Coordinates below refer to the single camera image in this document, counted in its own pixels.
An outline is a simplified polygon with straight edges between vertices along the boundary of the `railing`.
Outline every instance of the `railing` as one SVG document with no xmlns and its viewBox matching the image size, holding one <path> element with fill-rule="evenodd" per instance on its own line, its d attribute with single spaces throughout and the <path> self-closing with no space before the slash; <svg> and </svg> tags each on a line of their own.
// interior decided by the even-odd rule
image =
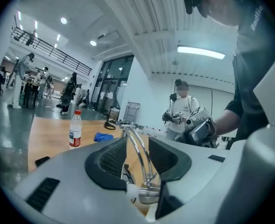
<svg viewBox="0 0 275 224">
<path fill-rule="evenodd" d="M 67 55 L 66 53 L 60 51 L 59 49 L 56 49 L 54 46 L 50 45 L 49 43 L 39 38 L 33 37 L 32 34 L 26 31 L 22 31 L 18 27 L 15 27 L 15 29 L 12 31 L 11 38 L 23 44 L 26 44 L 27 46 L 30 46 L 33 49 L 36 49 L 50 56 L 51 58 L 57 61 L 60 61 L 66 64 L 67 66 L 72 67 L 86 75 L 89 75 L 92 70 L 90 67 L 84 65 L 83 63 Z"/>
</svg>

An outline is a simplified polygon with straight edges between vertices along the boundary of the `bottle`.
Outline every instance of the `bottle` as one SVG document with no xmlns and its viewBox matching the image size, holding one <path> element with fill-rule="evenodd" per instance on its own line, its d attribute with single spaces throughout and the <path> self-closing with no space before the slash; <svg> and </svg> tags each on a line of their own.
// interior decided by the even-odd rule
<svg viewBox="0 0 275 224">
<path fill-rule="evenodd" d="M 82 129 L 82 120 L 80 115 L 81 115 L 81 110 L 75 110 L 74 116 L 71 119 L 70 131 L 69 131 L 70 149 L 80 147 L 81 129 Z"/>
</svg>

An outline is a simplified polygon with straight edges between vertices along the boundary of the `floor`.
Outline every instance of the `floor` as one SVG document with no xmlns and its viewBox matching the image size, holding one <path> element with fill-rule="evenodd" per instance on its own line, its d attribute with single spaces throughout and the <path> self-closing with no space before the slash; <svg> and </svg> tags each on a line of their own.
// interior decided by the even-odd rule
<svg viewBox="0 0 275 224">
<path fill-rule="evenodd" d="M 28 174 L 28 140 L 34 117 L 71 119 L 78 107 L 71 104 L 68 114 L 61 116 L 61 109 L 56 108 L 59 100 L 44 98 L 37 102 L 36 108 L 16 110 L 7 107 L 11 95 L 12 90 L 5 90 L 0 95 L 0 182 L 14 188 Z M 104 119 L 96 111 L 81 110 L 83 120 Z"/>
</svg>

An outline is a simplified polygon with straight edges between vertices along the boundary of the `ceiling light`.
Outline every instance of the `ceiling light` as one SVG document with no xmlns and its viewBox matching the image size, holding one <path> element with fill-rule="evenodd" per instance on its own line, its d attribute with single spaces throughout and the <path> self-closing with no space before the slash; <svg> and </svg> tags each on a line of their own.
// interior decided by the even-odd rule
<svg viewBox="0 0 275 224">
<path fill-rule="evenodd" d="M 97 45 L 95 41 L 90 41 L 90 44 L 91 44 L 92 46 L 96 46 L 96 45 Z"/>
<path fill-rule="evenodd" d="M 61 18 L 61 22 L 62 24 L 67 24 L 67 19 L 65 19 L 64 17 Z"/>
<path fill-rule="evenodd" d="M 214 57 L 217 59 L 222 60 L 225 55 L 215 52 L 215 51 L 211 51 L 211 50 L 205 50 L 205 49 L 200 49 L 200 48 L 193 48 L 193 47 L 182 47 L 182 46 L 178 46 L 177 48 L 178 52 L 182 52 L 182 53 L 190 53 L 190 54 L 198 54 L 198 55 L 203 55 L 203 56 L 210 56 L 210 57 Z"/>
</svg>

